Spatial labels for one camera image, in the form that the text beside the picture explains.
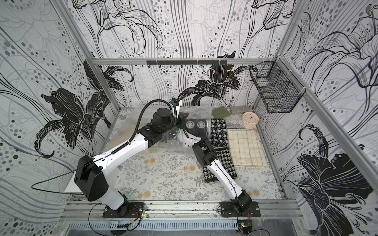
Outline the clear plastic vacuum bag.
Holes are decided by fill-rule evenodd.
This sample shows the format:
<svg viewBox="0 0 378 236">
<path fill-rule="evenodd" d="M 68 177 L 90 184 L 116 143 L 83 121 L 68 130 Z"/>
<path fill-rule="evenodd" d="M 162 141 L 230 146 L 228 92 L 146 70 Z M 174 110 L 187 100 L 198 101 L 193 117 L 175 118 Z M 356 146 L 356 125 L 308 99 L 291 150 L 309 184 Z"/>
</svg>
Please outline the clear plastic vacuum bag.
<svg viewBox="0 0 378 236">
<path fill-rule="evenodd" d="M 206 117 L 209 112 L 205 109 L 160 107 L 151 114 L 150 121 L 144 120 L 143 115 L 150 112 L 148 107 L 141 109 L 135 124 L 126 129 L 131 134 L 109 150 L 111 155 L 133 156 L 157 143 L 169 143 L 171 140 L 179 142 L 181 146 L 192 147 L 195 152 L 228 146 L 225 121 Z"/>
</svg>

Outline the black patterned cloth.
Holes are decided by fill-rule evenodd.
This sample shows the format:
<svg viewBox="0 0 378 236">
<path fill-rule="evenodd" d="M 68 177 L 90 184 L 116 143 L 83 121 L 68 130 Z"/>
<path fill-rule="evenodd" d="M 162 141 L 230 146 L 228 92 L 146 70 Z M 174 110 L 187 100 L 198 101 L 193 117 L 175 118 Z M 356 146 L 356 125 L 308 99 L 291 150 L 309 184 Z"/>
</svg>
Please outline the black patterned cloth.
<svg viewBox="0 0 378 236">
<path fill-rule="evenodd" d="M 228 147 L 227 127 L 224 119 L 188 119 L 185 130 L 197 137 L 207 137 L 214 148 Z"/>
</svg>

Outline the green scarf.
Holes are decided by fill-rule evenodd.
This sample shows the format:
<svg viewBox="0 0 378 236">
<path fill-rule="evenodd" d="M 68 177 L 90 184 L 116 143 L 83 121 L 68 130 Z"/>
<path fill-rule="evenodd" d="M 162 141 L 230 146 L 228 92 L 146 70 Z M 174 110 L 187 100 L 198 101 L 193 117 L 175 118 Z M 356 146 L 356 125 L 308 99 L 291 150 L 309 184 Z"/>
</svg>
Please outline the green scarf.
<svg viewBox="0 0 378 236">
<path fill-rule="evenodd" d="M 215 119 L 224 119 L 231 116 L 229 110 L 223 106 L 213 109 L 211 114 Z"/>
</svg>

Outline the black white houndstooth scarf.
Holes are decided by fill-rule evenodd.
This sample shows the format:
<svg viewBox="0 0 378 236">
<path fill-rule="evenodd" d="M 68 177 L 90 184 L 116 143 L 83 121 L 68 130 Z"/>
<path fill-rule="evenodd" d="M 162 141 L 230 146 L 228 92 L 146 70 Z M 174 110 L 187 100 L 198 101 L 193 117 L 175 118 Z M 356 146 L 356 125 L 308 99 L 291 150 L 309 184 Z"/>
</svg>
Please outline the black white houndstooth scarf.
<svg viewBox="0 0 378 236">
<path fill-rule="evenodd" d="M 233 178 L 237 178 L 237 173 L 231 158 L 229 148 L 216 148 L 217 158 L 224 167 L 224 169 L 228 172 L 228 174 Z M 215 175 L 207 169 L 207 167 L 203 167 L 203 176 L 205 183 L 215 183 L 218 182 L 218 179 Z"/>
</svg>

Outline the cream checked scarf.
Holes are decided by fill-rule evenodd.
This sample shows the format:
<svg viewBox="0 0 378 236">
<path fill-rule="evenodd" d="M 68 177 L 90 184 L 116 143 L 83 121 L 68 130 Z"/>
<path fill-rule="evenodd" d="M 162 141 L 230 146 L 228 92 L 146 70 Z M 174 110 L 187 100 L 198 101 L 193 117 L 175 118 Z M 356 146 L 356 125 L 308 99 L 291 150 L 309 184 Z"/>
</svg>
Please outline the cream checked scarf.
<svg viewBox="0 0 378 236">
<path fill-rule="evenodd" d="M 235 166 L 267 168 L 268 160 L 253 129 L 228 129 L 228 146 Z"/>
</svg>

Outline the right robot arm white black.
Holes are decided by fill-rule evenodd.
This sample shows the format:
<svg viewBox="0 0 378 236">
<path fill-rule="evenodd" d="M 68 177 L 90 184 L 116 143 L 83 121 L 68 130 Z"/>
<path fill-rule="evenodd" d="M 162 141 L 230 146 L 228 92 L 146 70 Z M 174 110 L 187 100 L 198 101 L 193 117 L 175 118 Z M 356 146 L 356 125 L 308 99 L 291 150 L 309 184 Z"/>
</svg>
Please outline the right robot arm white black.
<svg viewBox="0 0 378 236">
<path fill-rule="evenodd" d="M 202 167 L 207 168 L 223 185 L 229 194 L 237 212 L 245 212 L 252 204 L 247 192 L 240 187 L 218 159 L 217 153 L 208 138 L 200 138 L 185 131 L 177 135 L 178 140 L 185 146 L 192 147 L 197 161 Z"/>
</svg>

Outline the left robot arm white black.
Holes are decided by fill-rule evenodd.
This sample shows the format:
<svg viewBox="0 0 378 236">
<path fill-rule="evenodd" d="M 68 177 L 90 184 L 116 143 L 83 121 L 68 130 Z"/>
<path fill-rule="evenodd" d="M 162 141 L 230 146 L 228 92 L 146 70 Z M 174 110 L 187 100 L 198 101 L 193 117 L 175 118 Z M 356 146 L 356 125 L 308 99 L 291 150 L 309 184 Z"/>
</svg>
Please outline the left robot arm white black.
<svg viewBox="0 0 378 236">
<path fill-rule="evenodd" d="M 113 170 L 132 156 L 158 143 L 171 129 L 186 127 L 188 113 L 179 112 L 177 123 L 169 109 L 159 108 L 150 123 L 137 130 L 136 135 L 115 148 L 94 157 L 79 159 L 74 183 L 90 202 L 99 201 L 110 209 L 120 211 L 129 204 L 125 195 L 110 187 L 106 180 Z"/>
</svg>

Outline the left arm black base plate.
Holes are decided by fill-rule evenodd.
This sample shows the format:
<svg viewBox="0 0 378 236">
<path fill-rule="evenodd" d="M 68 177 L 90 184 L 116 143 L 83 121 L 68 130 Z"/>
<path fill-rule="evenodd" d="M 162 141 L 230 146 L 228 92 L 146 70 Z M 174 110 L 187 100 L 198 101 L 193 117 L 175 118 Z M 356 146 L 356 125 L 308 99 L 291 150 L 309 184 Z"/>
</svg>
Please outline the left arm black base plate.
<svg viewBox="0 0 378 236">
<path fill-rule="evenodd" d="M 139 219 L 144 211 L 145 203 L 129 202 L 122 204 L 117 210 L 112 210 L 106 206 L 103 212 L 103 218 L 132 218 Z"/>
</svg>

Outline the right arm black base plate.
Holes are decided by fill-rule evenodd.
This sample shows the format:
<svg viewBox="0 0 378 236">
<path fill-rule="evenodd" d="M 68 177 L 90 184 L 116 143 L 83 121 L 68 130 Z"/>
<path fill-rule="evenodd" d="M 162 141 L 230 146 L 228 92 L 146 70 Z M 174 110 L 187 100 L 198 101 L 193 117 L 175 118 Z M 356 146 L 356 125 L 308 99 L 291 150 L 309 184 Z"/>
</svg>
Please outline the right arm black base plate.
<svg viewBox="0 0 378 236">
<path fill-rule="evenodd" d="M 224 218 L 231 217 L 261 217 L 258 202 L 252 201 L 249 205 L 241 206 L 236 202 L 220 202 L 217 211 Z"/>
</svg>

